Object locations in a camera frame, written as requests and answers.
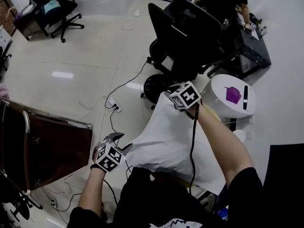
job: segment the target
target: purple object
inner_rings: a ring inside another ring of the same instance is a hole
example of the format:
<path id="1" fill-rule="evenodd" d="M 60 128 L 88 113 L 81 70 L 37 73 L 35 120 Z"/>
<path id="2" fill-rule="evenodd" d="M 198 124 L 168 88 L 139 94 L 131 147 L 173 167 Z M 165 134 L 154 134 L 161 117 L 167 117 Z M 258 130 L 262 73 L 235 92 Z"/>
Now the purple object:
<path id="1" fill-rule="evenodd" d="M 242 98 L 242 95 L 239 92 L 239 90 L 236 89 L 235 87 L 230 87 L 230 88 L 226 87 L 226 89 L 227 89 L 226 100 L 234 104 L 237 104 L 238 101 Z"/>

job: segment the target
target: person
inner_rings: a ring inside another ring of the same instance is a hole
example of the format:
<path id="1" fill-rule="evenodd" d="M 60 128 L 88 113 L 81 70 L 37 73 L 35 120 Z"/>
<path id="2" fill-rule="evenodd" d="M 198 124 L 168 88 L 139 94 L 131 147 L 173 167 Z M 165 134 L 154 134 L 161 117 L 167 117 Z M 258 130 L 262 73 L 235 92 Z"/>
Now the person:
<path id="1" fill-rule="evenodd" d="M 78 207 L 73 209 L 67 227 L 257 227 L 261 215 L 259 200 L 262 183 L 250 155 L 243 143 L 224 124 L 201 103 L 199 105 L 198 123 L 208 138 L 226 180 L 228 221 L 207 212 L 185 187 L 164 180 L 152 181 L 149 170 L 133 168 L 122 189 L 113 222 L 107 224 L 101 217 L 102 187 L 106 173 L 96 167 L 91 169 Z M 188 109 L 188 112 L 194 116 L 195 108 Z"/>
<path id="2" fill-rule="evenodd" d="M 245 29 L 252 31 L 248 0 L 209 0 L 206 11 L 215 17 L 221 24 L 230 17 L 236 6 L 241 7 L 241 13 L 245 21 Z"/>

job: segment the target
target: brick wall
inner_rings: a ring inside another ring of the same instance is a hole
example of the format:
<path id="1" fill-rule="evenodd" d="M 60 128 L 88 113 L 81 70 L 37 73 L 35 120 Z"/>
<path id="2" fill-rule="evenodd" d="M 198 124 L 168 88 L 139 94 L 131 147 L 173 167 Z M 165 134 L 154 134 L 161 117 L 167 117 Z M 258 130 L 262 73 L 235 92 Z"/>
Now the brick wall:
<path id="1" fill-rule="evenodd" d="M 9 6 L 11 7 L 14 6 L 11 0 L 6 0 L 6 1 L 9 4 Z M 9 13 L 7 17 L 8 11 L 9 8 L 5 4 L 5 2 L 3 0 L 0 0 L 0 26 L 3 25 L 5 30 L 12 36 L 13 33 L 15 32 L 15 26 L 13 24 L 14 17 L 12 16 L 11 13 Z M 18 12 L 15 9 L 13 10 L 13 12 L 15 13 L 15 15 L 18 14 Z"/>

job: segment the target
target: white floor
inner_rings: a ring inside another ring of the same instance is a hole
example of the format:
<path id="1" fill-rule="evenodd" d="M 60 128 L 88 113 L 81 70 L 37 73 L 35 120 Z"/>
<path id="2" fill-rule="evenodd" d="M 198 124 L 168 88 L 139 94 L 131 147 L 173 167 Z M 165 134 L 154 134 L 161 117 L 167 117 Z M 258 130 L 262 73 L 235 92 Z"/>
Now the white floor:
<path id="1" fill-rule="evenodd" d="M 108 95 L 110 91 L 135 77 L 149 56 L 149 45 L 156 39 L 148 13 L 149 2 L 161 8 L 168 4 L 160 0 L 135 0 L 125 16 L 83 16 L 76 23 L 84 24 L 85 28 L 67 30 L 65 43 L 61 43 L 60 35 L 55 39 L 41 36 L 26 41 L 17 31 L 9 50 L 12 54 L 9 69 L 2 74 L 2 83 L 7 85 L 10 98 L 72 119 L 80 119 L 86 115 L 88 111 L 79 101 L 92 107 L 101 96 Z M 137 19 L 133 16 L 136 9 L 140 10 Z M 124 29 L 129 29 L 133 24 L 136 25 L 134 30 L 121 29 L 122 25 Z M 141 100 L 140 94 L 147 77 L 157 73 L 160 72 L 152 65 L 146 64 L 138 78 L 112 94 L 122 107 L 122 111 L 114 113 L 112 117 L 114 129 L 125 134 L 119 141 L 120 146 L 125 146 L 137 137 L 151 117 L 152 103 Z M 195 84 L 201 90 L 208 80 L 205 75 L 198 76 Z M 105 111 L 104 103 L 104 100 L 101 100 L 82 119 L 94 126 L 92 148 L 96 142 L 113 132 L 110 123 L 111 112 Z M 81 193 L 90 164 L 65 180 L 69 183 L 72 194 Z M 47 194 L 57 200 L 59 210 L 66 209 L 72 197 L 65 188 L 65 178 L 44 187 Z M 105 179 L 119 199 L 126 182 L 126 166 L 122 165 L 108 173 Z M 70 212 L 77 206 L 80 197 L 78 195 L 73 198 L 70 209 L 62 212 L 61 218 L 41 189 L 32 193 L 43 206 L 43 210 L 30 209 L 29 220 L 18 214 L 22 228 L 65 227 L 62 219 L 69 221 Z M 106 184 L 103 194 L 106 212 L 109 219 L 112 219 L 116 205 Z M 10 204 L 5 207 L 7 210 L 15 209 Z"/>

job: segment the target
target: white cloth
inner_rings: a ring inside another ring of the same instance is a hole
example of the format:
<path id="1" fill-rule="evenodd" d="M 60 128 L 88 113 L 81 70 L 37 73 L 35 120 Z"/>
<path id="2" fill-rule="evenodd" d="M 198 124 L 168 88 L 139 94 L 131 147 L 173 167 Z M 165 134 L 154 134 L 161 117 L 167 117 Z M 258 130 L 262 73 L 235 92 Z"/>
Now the white cloth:
<path id="1" fill-rule="evenodd" d="M 162 93 L 143 133 L 132 142 L 133 147 L 126 156 L 128 165 L 170 173 L 190 182 L 193 122 L 185 112 L 175 110 Z M 193 159 L 196 167 L 194 184 L 219 195 L 225 178 L 199 123 Z"/>

